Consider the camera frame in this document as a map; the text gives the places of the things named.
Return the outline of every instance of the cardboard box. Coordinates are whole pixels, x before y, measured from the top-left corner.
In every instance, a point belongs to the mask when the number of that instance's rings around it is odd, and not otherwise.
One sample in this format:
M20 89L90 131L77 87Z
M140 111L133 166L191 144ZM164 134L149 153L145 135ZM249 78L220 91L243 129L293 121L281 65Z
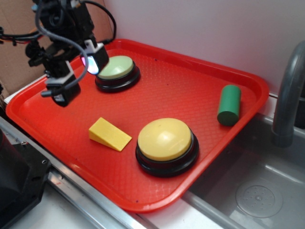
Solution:
M95 0L104 5L103 0ZM31 10L34 3L31 0L2 0L0 4L0 26L5 34L24 34L35 28L35 13ZM87 5L95 25L94 34L97 41L112 37L109 18L100 8ZM40 39L40 45L47 47L49 38ZM0 44L0 106L10 94L31 83L44 74L42 65L29 67L28 57L25 55L24 44L13 46L11 42Z

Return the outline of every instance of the white wall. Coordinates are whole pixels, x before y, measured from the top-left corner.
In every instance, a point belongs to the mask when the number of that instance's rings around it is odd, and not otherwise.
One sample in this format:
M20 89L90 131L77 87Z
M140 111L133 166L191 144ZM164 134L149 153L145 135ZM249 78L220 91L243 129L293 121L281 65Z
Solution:
M305 40L304 0L105 0L126 38L263 77L273 93Z

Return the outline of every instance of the green button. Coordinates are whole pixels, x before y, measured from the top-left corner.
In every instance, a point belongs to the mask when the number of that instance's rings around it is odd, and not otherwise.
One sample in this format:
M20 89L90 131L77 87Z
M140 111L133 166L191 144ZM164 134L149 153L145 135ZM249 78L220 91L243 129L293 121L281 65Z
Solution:
M103 80L113 80L120 78L133 68L133 61L128 56L113 56L109 58L108 64L98 74L98 77Z

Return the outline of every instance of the black button base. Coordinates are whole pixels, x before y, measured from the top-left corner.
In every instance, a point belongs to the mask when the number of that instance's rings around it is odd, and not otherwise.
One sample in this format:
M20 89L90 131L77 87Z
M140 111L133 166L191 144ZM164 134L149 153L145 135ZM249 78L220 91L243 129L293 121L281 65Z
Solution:
M191 132L191 145L180 157L169 161L154 161L147 158L137 144L135 155L141 168L155 177L173 177L190 169L196 162L199 152L199 143L196 136Z
M134 86L139 81L140 77L140 69L133 62L132 70L126 75L112 80L105 80L96 76L95 84L97 85L98 89L103 92L121 92Z

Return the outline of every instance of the sink drain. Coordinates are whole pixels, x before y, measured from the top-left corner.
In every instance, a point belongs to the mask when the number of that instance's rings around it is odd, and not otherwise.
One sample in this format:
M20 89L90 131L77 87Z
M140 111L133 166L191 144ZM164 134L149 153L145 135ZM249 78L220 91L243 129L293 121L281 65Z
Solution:
M243 212L256 218L275 215L283 204L281 193L264 180L243 183L236 192L236 201Z

